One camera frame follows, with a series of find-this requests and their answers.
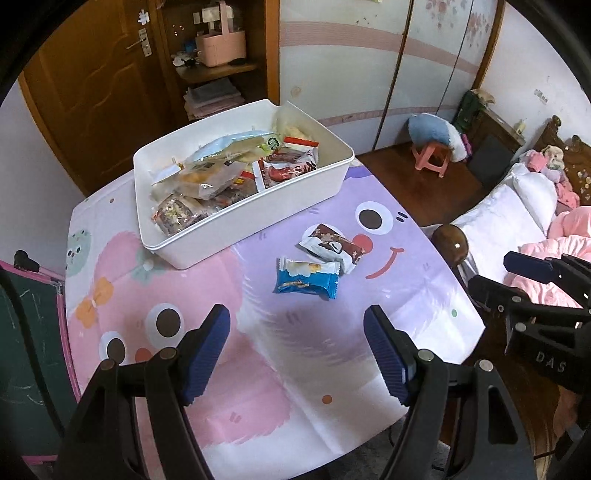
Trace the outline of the white bed pillow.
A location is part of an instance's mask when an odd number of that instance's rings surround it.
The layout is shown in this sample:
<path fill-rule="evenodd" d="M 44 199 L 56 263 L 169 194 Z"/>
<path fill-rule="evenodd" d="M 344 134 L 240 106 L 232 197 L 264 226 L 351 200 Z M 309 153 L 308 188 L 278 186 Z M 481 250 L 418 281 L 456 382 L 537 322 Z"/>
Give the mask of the white bed pillow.
<path fill-rule="evenodd" d="M 468 242 L 468 256 L 459 266 L 462 278 L 481 275 L 504 282 L 505 255 L 544 240 L 556 206 L 555 184 L 515 163 L 482 201 L 452 222 Z"/>

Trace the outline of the blue plush pillow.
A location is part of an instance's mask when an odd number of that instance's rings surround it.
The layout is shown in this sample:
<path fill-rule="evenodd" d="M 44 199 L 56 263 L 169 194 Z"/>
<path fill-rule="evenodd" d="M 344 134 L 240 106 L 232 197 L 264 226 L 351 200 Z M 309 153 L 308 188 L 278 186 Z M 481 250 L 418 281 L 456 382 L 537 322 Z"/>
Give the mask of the blue plush pillow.
<path fill-rule="evenodd" d="M 408 121 L 411 141 L 417 147 L 437 142 L 448 147 L 452 162 L 458 163 L 468 158 L 468 151 L 459 131 L 447 120 L 430 113 L 413 115 Z"/>

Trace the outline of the tan cracker bag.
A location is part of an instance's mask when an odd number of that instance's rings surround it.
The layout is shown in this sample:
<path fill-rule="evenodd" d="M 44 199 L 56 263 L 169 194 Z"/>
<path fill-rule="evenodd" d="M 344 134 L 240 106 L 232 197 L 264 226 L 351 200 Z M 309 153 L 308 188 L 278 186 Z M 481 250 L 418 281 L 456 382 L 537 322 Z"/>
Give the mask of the tan cracker bag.
<path fill-rule="evenodd" d="M 235 182 L 245 169 L 245 163 L 231 160 L 199 160 L 183 167 L 177 164 L 156 175 L 150 187 L 150 196 L 157 201 L 171 194 L 211 200 Z"/>

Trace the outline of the brown wooden door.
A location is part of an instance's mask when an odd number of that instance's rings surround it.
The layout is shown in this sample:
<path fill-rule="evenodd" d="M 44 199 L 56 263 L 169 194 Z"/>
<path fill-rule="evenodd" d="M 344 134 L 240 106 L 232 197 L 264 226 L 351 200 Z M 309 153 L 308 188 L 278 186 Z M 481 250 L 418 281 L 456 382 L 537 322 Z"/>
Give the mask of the brown wooden door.
<path fill-rule="evenodd" d="M 36 126 L 85 195 L 130 171 L 139 148 L 180 124 L 153 1 L 85 2 L 18 82 Z"/>

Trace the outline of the pink storage basket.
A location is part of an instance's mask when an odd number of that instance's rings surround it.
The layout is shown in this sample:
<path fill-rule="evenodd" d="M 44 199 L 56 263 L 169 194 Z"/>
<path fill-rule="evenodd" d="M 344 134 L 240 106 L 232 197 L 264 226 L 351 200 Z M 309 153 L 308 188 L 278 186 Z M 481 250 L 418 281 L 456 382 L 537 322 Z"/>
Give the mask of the pink storage basket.
<path fill-rule="evenodd" d="M 198 61 L 208 68 L 226 65 L 231 61 L 246 58 L 245 31 L 231 28 L 228 4 L 218 2 L 221 33 L 197 36 Z"/>

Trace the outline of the stack of folded papers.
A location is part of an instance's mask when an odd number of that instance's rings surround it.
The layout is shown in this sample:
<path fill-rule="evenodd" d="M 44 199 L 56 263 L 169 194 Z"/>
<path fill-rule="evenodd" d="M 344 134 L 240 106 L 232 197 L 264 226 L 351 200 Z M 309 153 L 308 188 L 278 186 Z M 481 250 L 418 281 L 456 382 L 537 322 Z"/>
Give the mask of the stack of folded papers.
<path fill-rule="evenodd" d="M 183 99 L 184 110 L 189 121 L 201 120 L 245 104 L 242 93 L 228 78 L 188 88 Z"/>

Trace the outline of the red-lidded date snack packet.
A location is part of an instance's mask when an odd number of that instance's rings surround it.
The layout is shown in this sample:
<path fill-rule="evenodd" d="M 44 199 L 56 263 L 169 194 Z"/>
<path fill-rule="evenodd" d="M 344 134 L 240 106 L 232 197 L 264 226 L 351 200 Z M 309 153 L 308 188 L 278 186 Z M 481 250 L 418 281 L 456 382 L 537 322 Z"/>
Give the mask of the red-lidded date snack packet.
<path fill-rule="evenodd" d="M 286 137 L 279 148 L 252 164 L 257 192 L 310 173 L 318 167 L 318 142 Z"/>

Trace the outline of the white orange snack packet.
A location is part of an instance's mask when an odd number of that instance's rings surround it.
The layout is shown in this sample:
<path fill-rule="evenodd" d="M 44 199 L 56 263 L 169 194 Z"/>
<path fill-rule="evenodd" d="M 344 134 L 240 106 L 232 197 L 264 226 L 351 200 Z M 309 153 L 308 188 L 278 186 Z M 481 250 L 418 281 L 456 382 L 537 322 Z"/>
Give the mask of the white orange snack packet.
<path fill-rule="evenodd" d="M 252 130 L 225 135 L 200 147 L 182 163 L 185 168 L 199 162 L 242 162 L 250 164 L 260 158 L 266 158 L 283 145 L 283 136 L 279 133 Z"/>

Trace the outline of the white plastic storage bin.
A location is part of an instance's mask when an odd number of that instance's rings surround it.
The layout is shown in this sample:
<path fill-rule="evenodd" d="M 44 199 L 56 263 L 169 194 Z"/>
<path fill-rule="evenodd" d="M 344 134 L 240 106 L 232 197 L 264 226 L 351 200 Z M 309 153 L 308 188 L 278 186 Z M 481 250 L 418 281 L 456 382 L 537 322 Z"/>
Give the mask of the white plastic storage bin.
<path fill-rule="evenodd" d="M 318 167 L 300 177 L 257 192 L 252 163 L 228 188 L 199 202 L 212 214 L 173 236 L 151 220 L 161 201 L 150 187 L 156 175 L 179 164 L 209 142 L 236 133 L 263 130 L 318 142 Z M 135 152 L 133 173 L 140 240 L 149 252 L 185 269 L 222 249 L 301 212 L 341 190 L 355 154 L 348 144 L 297 106 L 264 99 L 215 114 L 169 133 Z"/>

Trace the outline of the round wooden bedpost knob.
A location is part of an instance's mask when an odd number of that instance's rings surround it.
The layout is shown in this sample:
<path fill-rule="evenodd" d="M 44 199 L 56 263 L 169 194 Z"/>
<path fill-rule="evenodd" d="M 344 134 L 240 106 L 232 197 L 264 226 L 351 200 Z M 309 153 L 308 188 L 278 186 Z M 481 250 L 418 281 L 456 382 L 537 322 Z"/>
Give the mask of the round wooden bedpost knob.
<path fill-rule="evenodd" d="M 439 226 L 431 236 L 431 242 L 450 268 L 457 267 L 468 257 L 467 237 L 455 225 Z"/>

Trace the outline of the clear wrapped nut snack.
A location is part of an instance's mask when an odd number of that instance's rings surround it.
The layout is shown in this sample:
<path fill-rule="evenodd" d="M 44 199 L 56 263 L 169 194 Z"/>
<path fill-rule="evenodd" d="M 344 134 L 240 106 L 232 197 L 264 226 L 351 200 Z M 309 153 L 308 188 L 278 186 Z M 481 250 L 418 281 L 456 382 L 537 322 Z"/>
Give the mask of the clear wrapped nut snack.
<path fill-rule="evenodd" d="M 170 237 L 211 214 L 211 209 L 198 200 L 172 193 L 155 208 L 151 220 L 166 236 Z"/>

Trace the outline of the green chalkboard pink frame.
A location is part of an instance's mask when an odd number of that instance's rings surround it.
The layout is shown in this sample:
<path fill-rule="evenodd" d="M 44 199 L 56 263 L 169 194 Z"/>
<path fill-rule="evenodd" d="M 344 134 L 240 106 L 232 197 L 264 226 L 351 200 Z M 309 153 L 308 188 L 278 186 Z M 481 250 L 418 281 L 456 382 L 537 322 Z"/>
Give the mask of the green chalkboard pink frame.
<path fill-rule="evenodd" d="M 79 397 L 63 282 L 3 262 L 1 283 L 22 306 L 1 290 L 1 440 L 30 465 L 52 462 Z"/>

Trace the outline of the blue white snack packet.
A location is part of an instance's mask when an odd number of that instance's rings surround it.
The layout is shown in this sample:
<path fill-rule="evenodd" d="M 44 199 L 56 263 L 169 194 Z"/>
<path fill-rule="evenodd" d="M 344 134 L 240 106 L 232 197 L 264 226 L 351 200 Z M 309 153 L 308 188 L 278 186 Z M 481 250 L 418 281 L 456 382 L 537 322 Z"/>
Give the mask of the blue white snack packet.
<path fill-rule="evenodd" d="M 274 293 L 304 293 L 335 299 L 339 286 L 339 263 L 296 261 L 283 257 L 277 260 Z"/>

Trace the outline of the brown white snack packet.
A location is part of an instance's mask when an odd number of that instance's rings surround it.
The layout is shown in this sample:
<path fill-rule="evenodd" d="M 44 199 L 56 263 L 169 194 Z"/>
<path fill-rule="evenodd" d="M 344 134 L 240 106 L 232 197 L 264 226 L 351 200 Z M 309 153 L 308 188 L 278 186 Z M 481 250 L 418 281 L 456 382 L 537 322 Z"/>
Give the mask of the brown white snack packet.
<path fill-rule="evenodd" d="M 359 264 L 366 250 L 353 243 L 325 224 L 318 224 L 298 245 L 325 262 L 339 264 L 339 274 L 351 273 Z"/>

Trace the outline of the pink plastic stool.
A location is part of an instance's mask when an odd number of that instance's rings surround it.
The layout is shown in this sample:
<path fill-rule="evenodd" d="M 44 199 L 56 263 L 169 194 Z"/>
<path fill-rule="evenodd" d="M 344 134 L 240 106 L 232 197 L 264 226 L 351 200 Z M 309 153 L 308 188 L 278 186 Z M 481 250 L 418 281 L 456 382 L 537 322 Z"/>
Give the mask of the pink plastic stool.
<path fill-rule="evenodd" d="M 440 178 L 445 176 L 452 159 L 452 151 L 448 146 L 434 141 L 428 142 L 421 148 L 413 144 L 411 152 L 417 171 L 429 170 L 437 173 Z"/>

